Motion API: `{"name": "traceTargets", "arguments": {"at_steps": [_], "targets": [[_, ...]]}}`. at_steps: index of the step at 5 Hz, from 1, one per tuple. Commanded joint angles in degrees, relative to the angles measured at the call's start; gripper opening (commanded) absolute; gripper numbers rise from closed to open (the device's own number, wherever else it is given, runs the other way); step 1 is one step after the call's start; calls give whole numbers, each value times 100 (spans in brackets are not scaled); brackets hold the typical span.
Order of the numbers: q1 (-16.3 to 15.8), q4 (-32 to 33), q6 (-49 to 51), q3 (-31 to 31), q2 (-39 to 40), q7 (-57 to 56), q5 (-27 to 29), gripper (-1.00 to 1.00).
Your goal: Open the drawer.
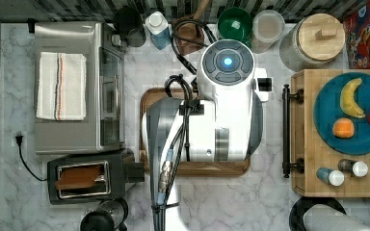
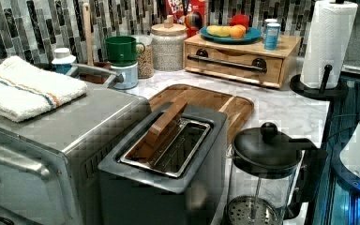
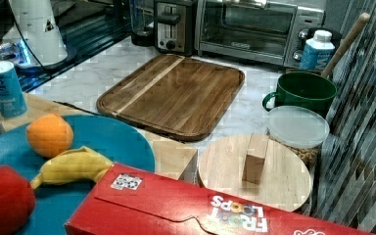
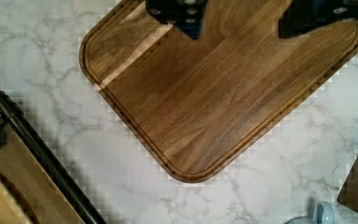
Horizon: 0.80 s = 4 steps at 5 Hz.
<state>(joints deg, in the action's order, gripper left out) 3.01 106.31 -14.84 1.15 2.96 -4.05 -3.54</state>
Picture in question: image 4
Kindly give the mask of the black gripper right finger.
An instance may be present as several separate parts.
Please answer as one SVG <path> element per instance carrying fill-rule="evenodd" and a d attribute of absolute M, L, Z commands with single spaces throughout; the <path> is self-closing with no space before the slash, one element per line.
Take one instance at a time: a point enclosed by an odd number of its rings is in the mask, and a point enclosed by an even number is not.
<path fill-rule="evenodd" d="M 297 37 L 348 19 L 358 19 L 358 0 L 293 0 L 279 18 L 278 37 Z"/>

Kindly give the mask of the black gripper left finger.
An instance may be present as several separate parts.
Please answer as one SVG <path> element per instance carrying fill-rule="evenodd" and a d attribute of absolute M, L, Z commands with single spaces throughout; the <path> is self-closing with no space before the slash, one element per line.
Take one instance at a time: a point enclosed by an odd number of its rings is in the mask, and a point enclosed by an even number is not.
<path fill-rule="evenodd" d="M 208 0 L 145 0 L 146 11 L 162 24 L 173 24 L 191 39 L 200 37 Z"/>

